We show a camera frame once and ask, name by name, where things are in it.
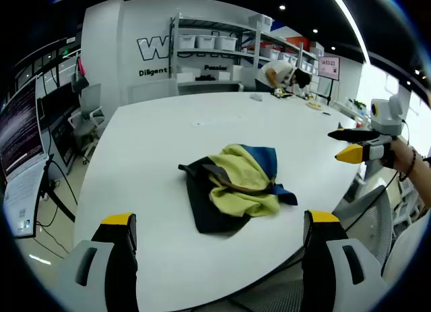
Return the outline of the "person's right hand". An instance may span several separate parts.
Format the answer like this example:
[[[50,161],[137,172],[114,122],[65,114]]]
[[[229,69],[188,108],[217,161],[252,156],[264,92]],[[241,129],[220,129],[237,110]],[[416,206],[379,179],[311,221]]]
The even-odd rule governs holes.
[[[400,139],[391,142],[391,150],[394,153],[393,168],[408,175],[416,160],[416,153]]]

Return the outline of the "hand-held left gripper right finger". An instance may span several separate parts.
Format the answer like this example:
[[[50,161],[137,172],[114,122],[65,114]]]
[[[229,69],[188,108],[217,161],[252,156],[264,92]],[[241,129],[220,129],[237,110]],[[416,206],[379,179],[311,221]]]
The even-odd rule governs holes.
[[[329,212],[304,212],[302,311],[371,311],[387,292],[381,264]]]

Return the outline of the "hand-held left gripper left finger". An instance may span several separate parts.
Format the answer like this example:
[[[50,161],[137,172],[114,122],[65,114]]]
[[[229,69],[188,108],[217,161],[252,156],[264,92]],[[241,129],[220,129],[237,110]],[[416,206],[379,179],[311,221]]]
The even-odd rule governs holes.
[[[138,311],[136,215],[109,216],[91,240],[59,264],[57,301],[65,311]]]

